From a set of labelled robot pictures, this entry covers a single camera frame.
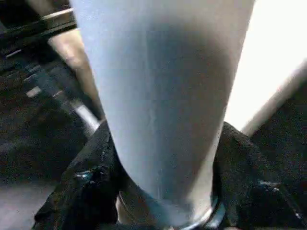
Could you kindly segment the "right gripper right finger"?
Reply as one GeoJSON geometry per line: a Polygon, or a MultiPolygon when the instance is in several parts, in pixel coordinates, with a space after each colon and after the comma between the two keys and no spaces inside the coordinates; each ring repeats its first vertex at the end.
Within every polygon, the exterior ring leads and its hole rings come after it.
{"type": "Polygon", "coordinates": [[[229,226],[242,230],[307,228],[306,214],[259,147],[227,122],[213,171],[229,226]]]}

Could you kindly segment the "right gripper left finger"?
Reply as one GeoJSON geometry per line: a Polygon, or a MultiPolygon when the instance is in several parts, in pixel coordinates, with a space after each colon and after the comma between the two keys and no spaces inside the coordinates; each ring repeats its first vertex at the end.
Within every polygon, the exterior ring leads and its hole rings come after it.
{"type": "Polygon", "coordinates": [[[124,230],[116,200],[126,174],[107,122],[90,137],[35,214],[35,230],[124,230]]]}

